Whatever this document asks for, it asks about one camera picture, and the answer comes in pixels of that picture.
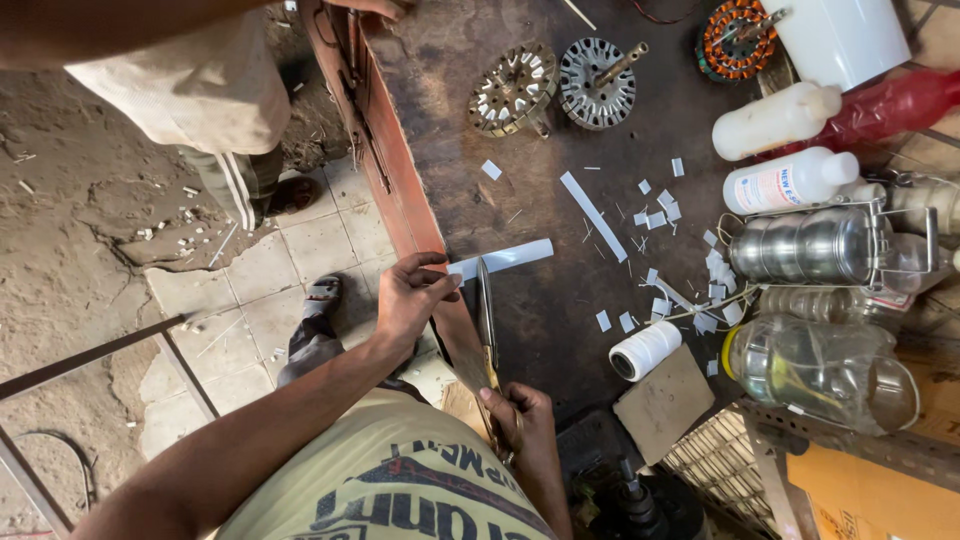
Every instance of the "white plastic bottle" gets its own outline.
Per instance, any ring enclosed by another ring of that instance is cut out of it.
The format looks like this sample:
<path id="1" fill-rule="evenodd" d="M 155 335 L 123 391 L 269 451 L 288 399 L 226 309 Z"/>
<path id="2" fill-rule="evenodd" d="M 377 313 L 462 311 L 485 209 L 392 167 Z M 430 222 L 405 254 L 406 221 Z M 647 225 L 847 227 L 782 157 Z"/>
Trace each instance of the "white plastic bottle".
<path id="1" fill-rule="evenodd" d="M 731 110 L 713 124 L 713 148 L 739 161 L 820 133 L 840 112 L 840 88 L 796 83 L 750 105 Z"/>
<path id="2" fill-rule="evenodd" d="M 859 174 L 860 164 L 850 152 L 833 154 L 814 146 L 731 172 L 723 199 L 740 215 L 824 203 Z"/>

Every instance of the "cracked floor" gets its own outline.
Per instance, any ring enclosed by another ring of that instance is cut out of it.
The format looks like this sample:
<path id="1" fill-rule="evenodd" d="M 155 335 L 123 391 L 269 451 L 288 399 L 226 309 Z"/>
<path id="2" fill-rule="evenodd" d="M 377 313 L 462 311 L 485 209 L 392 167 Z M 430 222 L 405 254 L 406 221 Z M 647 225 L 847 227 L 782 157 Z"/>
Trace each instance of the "cracked floor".
<path id="1" fill-rule="evenodd" d="M 284 161 L 309 171 L 345 155 L 346 135 L 299 22 L 293 17 L 293 28 L 282 28 L 277 19 L 285 20 L 277 8 L 265 11 L 281 73 L 305 82 L 283 138 Z M 14 163 L 23 152 L 36 157 Z M 215 242 L 192 261 L 175 257 L 178 229 L 215 231 L 226 220 L 202 192 L 191 201 L 194 223 L 186 224 L 179 212 L 185 185 L 202 187 L 175 149 L 154 144 L 64 72 L 0 72 L 0 380 L 162 320 L 144 269 L 205 268 Z M 160 220 L 169 223 L 162 234 L 137 241 L 138 229 Z M 236 238 L 214 268 L 269 232 Z M 4 402 L 0 425 L 11 436 L 49 430 L 76 441 L 93 463 L 94 500 L 103 498 L 144 462 L 139 386 L 156 352 L 152 341 L 141 342 Z M 85 497 L 76 457 L 49 437 L 16 443 L 79 519 Z M 0 516 L 0 535 L 48 529 L 5 470 Z"/>

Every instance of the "striped pants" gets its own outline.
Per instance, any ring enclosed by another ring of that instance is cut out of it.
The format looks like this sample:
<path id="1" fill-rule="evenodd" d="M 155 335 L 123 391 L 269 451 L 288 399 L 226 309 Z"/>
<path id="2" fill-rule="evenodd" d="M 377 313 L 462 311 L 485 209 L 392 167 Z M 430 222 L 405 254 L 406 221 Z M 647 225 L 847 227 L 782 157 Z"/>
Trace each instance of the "striped pants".
<path id="1" fill-rule="evenodd" d="M 208 154 L 177 145 L 187 163 L 200 173 L 210 196 L 246 231 L 260 226 L 276 192 L 283 169 L 283 149 L 278 144 L 267 154 Z"/>

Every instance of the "label on bottle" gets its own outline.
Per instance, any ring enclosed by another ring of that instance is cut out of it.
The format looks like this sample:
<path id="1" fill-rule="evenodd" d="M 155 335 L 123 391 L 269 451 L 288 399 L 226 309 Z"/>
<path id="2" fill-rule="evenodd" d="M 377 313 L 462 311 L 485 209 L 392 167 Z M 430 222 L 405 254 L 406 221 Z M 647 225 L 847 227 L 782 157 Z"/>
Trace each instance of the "label on bottle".
<path id="1" fill-rule="evenodd" d="M 808 203 L 794 186 L 793 163 L 733 181 L 736 202 L 749 213 L 797 207 Z"/>
<path id="2" fill-rule="evenodd" d="M 917 299 L 917 297 L 912 294 L 900 294 L 886 285 L 883 285 L 883 288 L 879 291 L 873 291 L 867 287 L 863 287 L 863 293 L 867 295 L 868 305 L 873 304 L 889 307 L 897 311 L 907 311 L 913 306 L 913 301 Z"/>

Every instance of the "tiled floor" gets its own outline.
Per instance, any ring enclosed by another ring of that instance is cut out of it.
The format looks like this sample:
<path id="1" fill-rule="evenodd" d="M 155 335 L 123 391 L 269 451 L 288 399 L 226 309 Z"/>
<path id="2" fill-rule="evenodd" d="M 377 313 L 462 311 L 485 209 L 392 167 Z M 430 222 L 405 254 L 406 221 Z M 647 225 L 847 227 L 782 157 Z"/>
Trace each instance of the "tiled floor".
<path id="1" fill-rule="evenodd" d="M 191 314 L 191 328 L 174 329 L 172 335 L 221 414 L 275 389 L 287 341 L 300 321 L 304 288 L 320 276 L 336 273 L 344 279 L 344 303 L 332 319 L 344 347 L 373 332 L 380 273 L 396 255 L 367 180 L 352 165 L 352 159 L 337 160 L 323 174 L 311 175 L 323 187 L 321 198 L 305 211 L 278 217 L 277 230 L 230 267 L 146 271 L 167 315 Z M 432 338 L 421 342 L 420 355 L 403 377 L 436 404 L 443 386 L 455 380 Z M 162 355 L 141 382 L 140 396 L 147 404 L 140 437 L 147 458 L 204 424 Z"/>

